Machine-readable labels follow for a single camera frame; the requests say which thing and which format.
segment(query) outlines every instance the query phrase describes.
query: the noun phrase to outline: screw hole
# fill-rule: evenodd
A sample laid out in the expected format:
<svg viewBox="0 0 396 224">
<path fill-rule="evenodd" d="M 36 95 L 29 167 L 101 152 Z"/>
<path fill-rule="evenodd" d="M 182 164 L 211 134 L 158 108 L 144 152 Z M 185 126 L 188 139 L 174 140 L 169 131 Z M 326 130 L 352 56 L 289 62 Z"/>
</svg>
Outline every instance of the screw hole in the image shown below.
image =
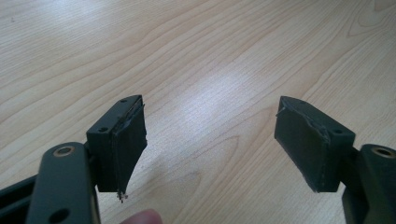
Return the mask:
<svg viewBox="0 0 396 224">
<path fill-rule="evenodd" d="M 395 159 L 396 158 L 396 155 L 395 155 L 394 152 L 389 151 L 389 150 L 387 150 L 385 148 L 382 148 L 382 147 L 374 147 L 372 149 L 372 151 L 375 154 L 377 154 L 378 156 L 382 156 L 384 158 L 388 158 L 388 159 Z"/>
<path fill-rule="evenodd" d="M 99 133 L 104 133 L 107 130 L 108 130 L 108 128 L 103 127 L 103 128 L 100 128 L 98 131 L 99 131 Z"/>
<path fill-rule="evenodd" d="M 64 208 L 58 210 L 49 217 L 49 223 L 60 223 L 63 222 L 69 216 L 70 212 L 68 209 Z"/>
<path fill-rule="evenodd" d="M 74 149 L 75 149 L 75 148 L 72 147 L 72 146 L 60 147 L 60 148 L 57 148 L 57 149 L 53 152 L 53 155 L 54 155 L 55 157 L 64 157 L 64 156 L 68 156 L 68 155 L 70 155 L 70 154 L 73 153 Z"/>
</svg>

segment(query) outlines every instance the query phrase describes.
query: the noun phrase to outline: wooden table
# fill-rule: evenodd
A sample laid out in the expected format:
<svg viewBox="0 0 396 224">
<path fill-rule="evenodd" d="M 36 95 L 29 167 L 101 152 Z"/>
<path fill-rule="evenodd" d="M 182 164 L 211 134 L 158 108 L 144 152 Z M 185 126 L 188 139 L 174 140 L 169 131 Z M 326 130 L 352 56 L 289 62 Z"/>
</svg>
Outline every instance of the wooden table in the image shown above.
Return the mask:
<svg viewBox="0 0 396 224">
<path fill-rule="evenodd" d="M 274 139 L 281 95 L 396 148 L 396 1 L 2 1 L 0 189 L 143 94 L 148 147 L 129 198 L 165 223 L 342 223 Z"/>
</svg>

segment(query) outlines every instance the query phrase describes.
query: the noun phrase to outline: fingertip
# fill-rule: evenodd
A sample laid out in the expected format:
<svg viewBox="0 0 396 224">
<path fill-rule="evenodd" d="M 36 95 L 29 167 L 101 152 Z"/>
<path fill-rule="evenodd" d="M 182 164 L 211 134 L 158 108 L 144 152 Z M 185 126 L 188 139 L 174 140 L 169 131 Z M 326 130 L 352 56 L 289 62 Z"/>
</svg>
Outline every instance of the fingertip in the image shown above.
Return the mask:
<svg viewBox="0 0 396 224">
<path fill-rule="evenodd" d="M 163 224 L 163 220 L 157 211 L 147 209 L 128 217 L 121 224 Z"/>
</svg>

